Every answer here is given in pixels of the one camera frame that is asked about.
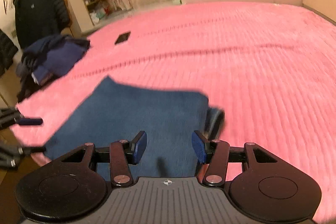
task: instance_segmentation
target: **pink blanket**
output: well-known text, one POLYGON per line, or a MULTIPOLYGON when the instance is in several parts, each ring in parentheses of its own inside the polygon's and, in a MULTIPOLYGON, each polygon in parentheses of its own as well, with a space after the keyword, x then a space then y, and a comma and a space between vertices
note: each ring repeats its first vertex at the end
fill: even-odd
MULTIPOLYGON (((222 140, 256 142, 312 176, 323 193, 314 219, 336 217, 332 24, 295 6, 209 3, 140 14, 90 39, 92 48, 67 76, 18 106, 44 120, 12 128, 22 143, 44 144, 106 75, 147 88, 198 90, 225 110, 222 140), (129 40, 114 46, 127 31, 129 40)), ((236 167, 229 166, 227 180, 236 167)))

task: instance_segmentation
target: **shelf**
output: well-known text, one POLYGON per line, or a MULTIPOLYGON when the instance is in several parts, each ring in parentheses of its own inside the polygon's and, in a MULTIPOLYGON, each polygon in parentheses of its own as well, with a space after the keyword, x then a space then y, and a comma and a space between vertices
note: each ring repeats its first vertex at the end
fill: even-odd
POLYGON ((86 4, 86 7, 89 7, 89 6, 93 5, 93 4, 96 4, 96 3, 98 3, 99 1, 101 1, 101 0, 94 0, 94 1, 92 1, 92 2, 89 2, 88 4, 86 4))

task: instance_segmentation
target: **wooden floor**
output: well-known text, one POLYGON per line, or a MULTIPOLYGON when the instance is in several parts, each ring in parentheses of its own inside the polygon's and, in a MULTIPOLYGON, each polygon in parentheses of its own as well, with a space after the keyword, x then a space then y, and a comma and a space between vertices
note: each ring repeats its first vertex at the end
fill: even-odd
MULTIPOLYGON (((16 145, 17 141, 9 130, 0 131, 2 140, 8 144, 16 145)), ((0 224, 17 224, 20 220, 20 211, 15 200, 15 187, 26 174, 36 170, 39 166, 31 157, 26 157, 17 170, 7 171, 0 183, 0 224)))

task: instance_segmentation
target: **black jacket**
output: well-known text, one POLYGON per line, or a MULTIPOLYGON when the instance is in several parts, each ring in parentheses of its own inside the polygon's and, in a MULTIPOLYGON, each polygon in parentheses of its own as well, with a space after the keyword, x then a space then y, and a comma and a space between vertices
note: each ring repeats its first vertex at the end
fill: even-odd
POLYGON ((0 30, 0 76, 13 64, 13 57, 17 51, 18 48, 12 40, 0 30))
POLYGON ((13 3, 17 39, 22 49, 61 32, 52 0, 13 0, 13 3))
POLYGON ((63 30, 68 27, 70 23, 70 16, 68 13, 68 8, 64 0, 51 0, 54 5, 54 10, 56 13, 56 19, 58 23, 58 29, 63 30))

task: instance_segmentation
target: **metal pivot screw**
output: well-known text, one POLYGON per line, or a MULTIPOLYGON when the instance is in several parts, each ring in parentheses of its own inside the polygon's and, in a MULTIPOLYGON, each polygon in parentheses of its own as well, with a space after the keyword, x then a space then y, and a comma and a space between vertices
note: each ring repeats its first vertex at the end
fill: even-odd
POLYGON ((125 176, 125 175, 118 175, 118 176, 115 176, 113 178, 113 180, 116 183, 123 184, 123 183, 129 182, 130 181, 130 177, 129 176, 125 176))
POLYGON ((205 180, 209 183, 219 183, 222 181, 222 178, 218 175, 210 175, 207 176, 205 180))

